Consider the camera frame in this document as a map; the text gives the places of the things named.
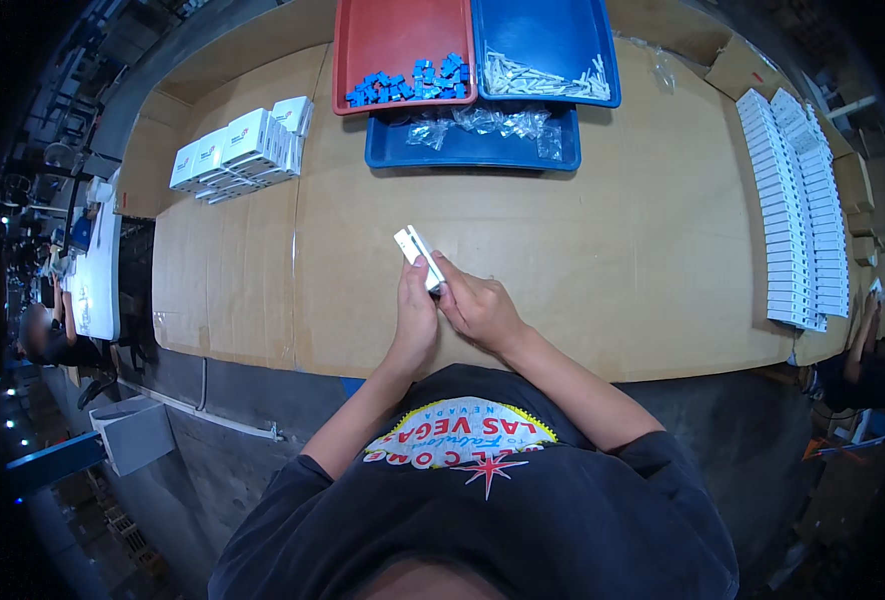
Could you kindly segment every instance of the stacked white boxes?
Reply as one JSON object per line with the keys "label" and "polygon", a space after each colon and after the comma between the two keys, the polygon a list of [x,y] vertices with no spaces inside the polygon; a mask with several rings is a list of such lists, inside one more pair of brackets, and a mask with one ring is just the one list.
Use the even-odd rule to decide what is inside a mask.
{"label": "stacked white boxes", "polygon": [[772,96],[776,123],[786,132],[796,150],[805,193],[815,251],[816,311],[823,315],[848,317],[849,278],[845,258],[843,210],[832,173],[832,152],[816,114],[806,110],[789,92]]}
{"label": "stacked white boxes", "polygon": [[[805,119],[798,102],[792,96],[789,98]],[[844,305],[847,311],[848,306],[848,273],[844,266],[838,194],[835,195],[835,210],[839,221],[838,252],[843,266],[827,270],[830,264],[838,264],[838,257],[828,263],[820,262],[820,259],[829,259],[823,253],[829,238],[836,240],[828,235],[835,233],[835,222],[827,218],[831,211],[824,208],[826,201],[823,199],[828,194],[823,190],[835,190],[828,145],[821,137],[818,124],[813,121],[812,126],[802,127],[804,124],[797,122],[798,114],[776,98],[770,105],[761,94],[751,89],[739,99],[736,107],[762,206],[769,282],[767,316],[800,329],[824,332],[825,315],[845,316],[835,307]],[[820,159],[820,165],[824,162],[825,169],[815,168],[816,158]],[[834,282],[842,287],[838,279],[830,282],[825,278],[840,272],[840,278],[845,280],[845,301],[832,302],[828,286],[820,285],[820,282]]]}
{"label": "stacked white boxes", "polygon": [[204,135],[179,151],[170,187],[214,205],[297,177],[313,109],[307,97],[291,98]]}

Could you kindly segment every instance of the hand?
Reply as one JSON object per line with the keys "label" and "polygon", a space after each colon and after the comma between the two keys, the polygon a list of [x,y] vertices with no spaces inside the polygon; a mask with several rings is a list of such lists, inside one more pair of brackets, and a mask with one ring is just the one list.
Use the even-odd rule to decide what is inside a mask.
{"label": "hand", "polygon": [[424,256],[415,258],[414,265],[403,259],[395,339],[383,364],[407,377],[415,375],[436,349],[438,318],[436,303],[426,290],[428,274],[429,263]]}
{"label": "hand", "polygon": [[863,305],[863,315],[867,317],[873,316],[882,307],[878,294],[873,290],[866,296],[866,303]]}
{"label": "hand", "polygon": [[502,283],[462,272],[438,250],[433,258],[446,280],[439,309],[453,329],[499,356],[529,330]]}

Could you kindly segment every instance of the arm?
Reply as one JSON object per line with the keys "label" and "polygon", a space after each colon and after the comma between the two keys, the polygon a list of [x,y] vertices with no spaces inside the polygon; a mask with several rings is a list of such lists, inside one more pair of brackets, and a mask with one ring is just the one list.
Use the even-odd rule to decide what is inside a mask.
{"label": "arm", "polygon": [[453,328],[542,390],[598,449],[613,450],[665,430],[635,400],[526,325],[501,283],[462,272],[441,252],[433,257],[446,278],[439,308]]}
{"label": "arm", "polygon": [[403,264],[395,339],[386,358],[302,449],[334,480],[392,416],[435,349],[438,319],[436,305],[426,291],[428,272],[423,257],[417,258],[414,266]]}
{"label": "arm", "polygon": [[66,325],[66,342],[69,346],[75,346],[78,335],[76,334],[76,315],[73,312],[73,295],[72,292],[62,293],[62,303],[66,306],[65,325]]}
{"label": "arm", "polygon": [[843,378],[849,383],[857,383],[859,381],[859,374],[862,371],[860,367],[862,355],[875,344],[875,333],[879,329],[879,307],[880,304],[878,299],[876,299],[875,292],[870,292],[866,296],[862,322],[859,323],[859,331],[856,332],[856,338],[852,341],[849,354],[845,357]]}
{"label": "arm", "polygon": [[60,323],[63,323],[63,320],[62,320],[62,282],[59,281],[59,275],[57,275],[55,273],[52,274],[52,297],[53,297],[52,318],[56,319]]}

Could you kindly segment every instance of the cardboard sheet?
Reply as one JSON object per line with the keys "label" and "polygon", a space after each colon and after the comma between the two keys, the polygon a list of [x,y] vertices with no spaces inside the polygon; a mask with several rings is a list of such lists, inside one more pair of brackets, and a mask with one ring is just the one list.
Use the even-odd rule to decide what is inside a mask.
{"label": "cardboard sheet", "polygon": [[[613,0],[609,13],[622,35],[702,67],[673,58],[676,93],[663,94],[652,50],[617,42],[624,102],[580,108],[575,174],[370,171],[364,116],[317,110],[301,179],[208,206],[157,181],[168,177],[175,149],[280,98],[304,94],[328,107],[335,0],[295,0],[189,56],[143,105],[116,206],[157,218],[157,341],[366,377],[394,332],[402,257],[392,234],[415,225],[463,269],[504,282],[523,318],[604,378],[786,360],[797,332],[765,318],[762,219],[733,102],[765,59],[673,0]],[[719,59],[728,58],[713,63],[720,48]],[[702,77],[713,72],[710,85]],[[836,158],[850,154],[826,124]],[[796,344],[796,359],[840,344],[844,334],[814,337]],[[452,362],[498,366],[443,321],[431,369]]]}
{"label": "cardboard sheet", "polygon": [[[785,360],[793,332],[765,319],[758,293],[761,213],[735,105],[681,68],[663,94],[651,50],[618,41],[616,53],[624,102],[580,106],[576,174],[374,172],[360,160],[364,118],[318,112],[297,213],[298,366],[365,377],[378,365],[395,329],[392,234],[408,224],[462,269],[503,282],[523,319],[603,378]],[[498,365],[442,331],[432,370]]]}

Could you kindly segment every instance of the concrete floor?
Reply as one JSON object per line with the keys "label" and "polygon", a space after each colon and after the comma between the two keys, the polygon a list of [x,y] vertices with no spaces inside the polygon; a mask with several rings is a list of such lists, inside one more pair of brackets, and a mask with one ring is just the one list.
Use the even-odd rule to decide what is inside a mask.
{"label": "concrete floor", "polygon": [[[139,106],[173,66],[274,0],[213,0],[150,51],[107,101],[93,147],[121,157]],[[143,332],[147,343],[151,332]],[[187,402],[201,395],[202,361],[156,347],[142,381]],[[76,410],[79,390],[60,369],[44,378],[74,433],[91,429]],[[692,451],[732,534],[744,595],[782,558],[816,466],[799,462],[810,435],[809,402],[789,386],[747,372],[621,386]],[[290,460],[345,401],[337,378],[208,361],[207,409],[253,426],[276,422],[289,440],[272,442],[170,410],[178,450],[125,477],[110,473],[124,509],[172,567],[189,598],[204,598],[221,548],[258,502],[272,472]],[[132,392],[111,390],[115,399]],[[112,399],[98,397],[89,408]]]}

